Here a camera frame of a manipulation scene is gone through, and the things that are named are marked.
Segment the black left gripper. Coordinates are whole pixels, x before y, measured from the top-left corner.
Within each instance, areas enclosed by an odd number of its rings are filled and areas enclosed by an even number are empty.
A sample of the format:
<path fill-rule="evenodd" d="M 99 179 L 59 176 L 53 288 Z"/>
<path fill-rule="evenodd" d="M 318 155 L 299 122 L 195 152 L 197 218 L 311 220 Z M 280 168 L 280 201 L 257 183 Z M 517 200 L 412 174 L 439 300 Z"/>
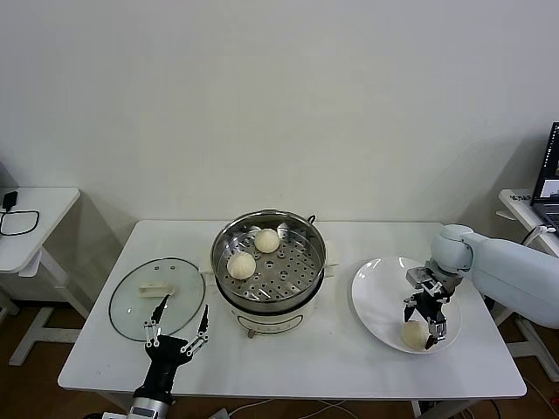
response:
<path fill-rule="evenodd" d="M 149 320 L 143 324 L 146 336 L 146 353 L 150 366 L 143 387 L 149 391 L 170 392 L 176 371 L 189 363 L 192 357 L 209 341 L 209 306 L 204 306 L 197 334 L 187 341 L 173 336 L 159 335 L 159 323 L 170 295 L 166 294 L 155 307 Z"/>

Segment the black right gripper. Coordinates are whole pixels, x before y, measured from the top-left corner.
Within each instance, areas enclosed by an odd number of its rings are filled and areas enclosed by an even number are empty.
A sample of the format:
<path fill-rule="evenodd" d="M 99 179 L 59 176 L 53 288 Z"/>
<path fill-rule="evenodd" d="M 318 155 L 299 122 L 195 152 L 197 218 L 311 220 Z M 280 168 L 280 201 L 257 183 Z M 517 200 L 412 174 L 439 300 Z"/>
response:
<path fill-rule="evenodd" d="M 442 305 L 448 302 L 448 292 L 441 288 L 433 295 L 422 291 L 404 301 L 404 322 L 411 320 L 414 312 L 418 312 L 428 323 L 428 338 L 424 349 L 429 350 L 446 337 L 446 317 L 442 313 Z"/>

